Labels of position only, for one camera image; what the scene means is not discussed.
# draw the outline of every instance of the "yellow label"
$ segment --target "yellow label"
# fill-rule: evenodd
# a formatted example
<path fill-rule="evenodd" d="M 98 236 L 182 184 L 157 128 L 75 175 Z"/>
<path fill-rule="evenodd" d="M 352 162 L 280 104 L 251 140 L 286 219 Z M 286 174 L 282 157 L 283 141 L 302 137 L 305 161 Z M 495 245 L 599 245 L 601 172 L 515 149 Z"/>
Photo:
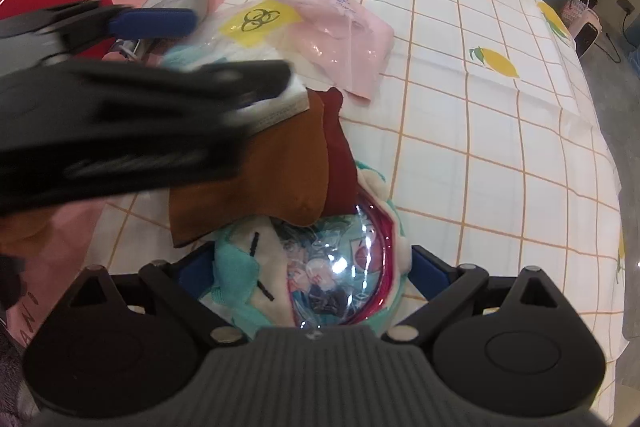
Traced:
<path fill-rule="evenodd" d="M 265 0 L 231 17 L 220 32 L 245 48 L 253 48 L 274 30 L 301 20 L 288 4 Z"/>

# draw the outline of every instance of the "gray ribbed surface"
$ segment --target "gray ribbed surface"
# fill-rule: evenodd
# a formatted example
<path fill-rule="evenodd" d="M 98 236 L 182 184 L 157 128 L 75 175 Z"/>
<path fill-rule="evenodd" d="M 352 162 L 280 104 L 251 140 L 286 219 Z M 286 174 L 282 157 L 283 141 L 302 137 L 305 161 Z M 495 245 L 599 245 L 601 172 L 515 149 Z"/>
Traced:
<path fill-rule="evenodd" d="M 378 340 L 367 327 L 262 330 L 217 349 L 191 384 L 145 413 L 82 420 L 43 413 L 33 427 L 319 427 L 363 425 L 602 427 L 587 410 L 551 419 L 486 412 L 451 393 L 416 347 Z"/>

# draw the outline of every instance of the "gray floor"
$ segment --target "gray floor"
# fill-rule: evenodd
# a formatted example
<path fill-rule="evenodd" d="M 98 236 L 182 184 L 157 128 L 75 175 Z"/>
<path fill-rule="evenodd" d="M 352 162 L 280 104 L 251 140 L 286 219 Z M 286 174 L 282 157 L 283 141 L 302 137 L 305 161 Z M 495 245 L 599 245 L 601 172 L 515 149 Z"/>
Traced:
<path fill-rule="evenodd" d="M 626 249 L 623 334 L 630 344 L 616 364 L 616 381 L 640 390 L 640 78 L 626 61 L 632 47 L 618 32 L 608 29 L 622 63 L 614 64 L 594 46 L 580 61 L 622 184 L 620 209 Z M 598 44 L 616 58 L 604 35 Z"/>

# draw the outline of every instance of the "checkered tablecloth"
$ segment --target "checkered tablecloth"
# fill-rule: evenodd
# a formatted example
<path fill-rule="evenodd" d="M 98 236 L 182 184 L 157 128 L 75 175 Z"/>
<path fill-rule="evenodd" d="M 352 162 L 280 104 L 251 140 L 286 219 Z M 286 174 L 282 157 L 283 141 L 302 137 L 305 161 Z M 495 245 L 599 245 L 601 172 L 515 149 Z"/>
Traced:
<path fill-rule="evenodd" d="M 357 1 L 395 39 L 372 102 L 345 97 L 354 157 L 386 176 L 412 243 L 492 275 L 545 269 L 606 354 L 594 408 L 610 420 L 626 345 L 619 183 L 573 41 L 551 31 L 539 0 Z M 318 72 L 299 73 L 328 89 Z M 172 248 L 167 201 L 165 190 L 110 200 L 87 262 L 128 273 L 187 254 L 197 243 Z M 407 288 L 398 319 L 423 304 Z"/>

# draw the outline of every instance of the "brown leather piece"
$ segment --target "brown leather piece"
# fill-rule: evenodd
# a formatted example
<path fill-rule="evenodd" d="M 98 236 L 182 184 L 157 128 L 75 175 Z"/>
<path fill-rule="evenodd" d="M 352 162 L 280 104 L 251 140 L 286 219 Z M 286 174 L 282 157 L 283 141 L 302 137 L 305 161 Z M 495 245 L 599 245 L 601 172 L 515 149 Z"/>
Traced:
<path fill-rule="evenodd" d="M 251 138 L 233 179 L 172 188 L 169 219 L 176 247 L 246 216 L 308 227 L 322 214 L 329 165 L 321 97 L 309 109 Z"/>
<path fill-rule="evenodd" d="M 342 93 L 335 87 L 328 91 L 316 92 L 324 104 L 322 127 L 329 156 L 329 185 L 322 216 L 354 214 L 358 173 L 351 148 L 338 119 L 342 107 Z"/>

